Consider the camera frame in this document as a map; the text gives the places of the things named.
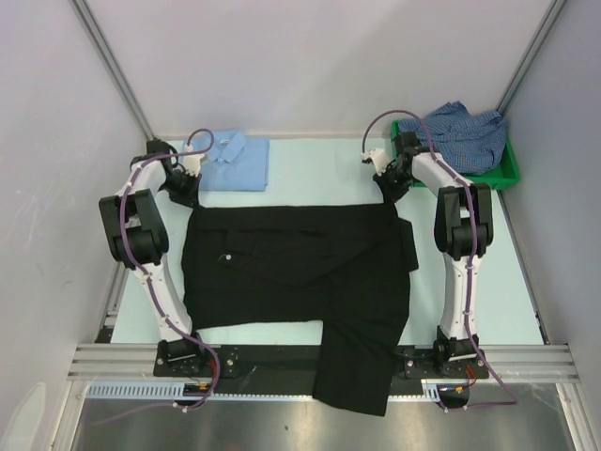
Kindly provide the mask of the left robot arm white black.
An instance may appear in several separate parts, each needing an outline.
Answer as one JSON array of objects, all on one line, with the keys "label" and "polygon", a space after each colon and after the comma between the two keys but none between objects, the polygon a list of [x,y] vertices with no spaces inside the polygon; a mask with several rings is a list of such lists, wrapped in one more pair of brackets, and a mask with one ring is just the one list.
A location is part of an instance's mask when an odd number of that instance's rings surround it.
[{"label": "left robot arm white black", "polygon": [[140,281],[158,322],[156,377],[195,376],[208,363],[168,268],[170,241],[155,200],[165,192],[175,204],[197,207],[202,159],[190,147],[178,153],[165,141],[149,140],[146,154],[131,161],[124,186],[99,201],[111,255]]}]

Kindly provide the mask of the black long sleeve shirt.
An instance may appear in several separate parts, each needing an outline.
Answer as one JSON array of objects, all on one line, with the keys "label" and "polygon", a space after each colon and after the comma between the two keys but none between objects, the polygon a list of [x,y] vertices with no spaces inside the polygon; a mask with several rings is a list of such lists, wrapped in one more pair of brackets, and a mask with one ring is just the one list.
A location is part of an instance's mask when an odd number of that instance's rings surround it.
[{"label": "black long sleeve shirt", "polygon": [[384,202],[195,208],[183,245],[195,329],[323,324],[313,396],[382,416],[418,260],[410,221]]}]

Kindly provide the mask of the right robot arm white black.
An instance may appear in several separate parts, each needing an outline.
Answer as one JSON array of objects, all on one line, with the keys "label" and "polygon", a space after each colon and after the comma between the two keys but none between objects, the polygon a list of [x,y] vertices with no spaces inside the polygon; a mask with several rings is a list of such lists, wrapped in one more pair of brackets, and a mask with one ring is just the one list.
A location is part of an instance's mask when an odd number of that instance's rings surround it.
[{"label": "right robot arm white black", "polygon": [[475,297],[481,261],[494,237],[491,189],[459,175],[412,132],[396,136],[394,146],[393,159],[382,148],[362,150],[362,162],[374,167],[373,180],[385,198],[400,200],[418,181],[437,199],[433,234],[444,261],[445,298],[433,349],[422,361],[444,378],[469,377],[482,360]]}]

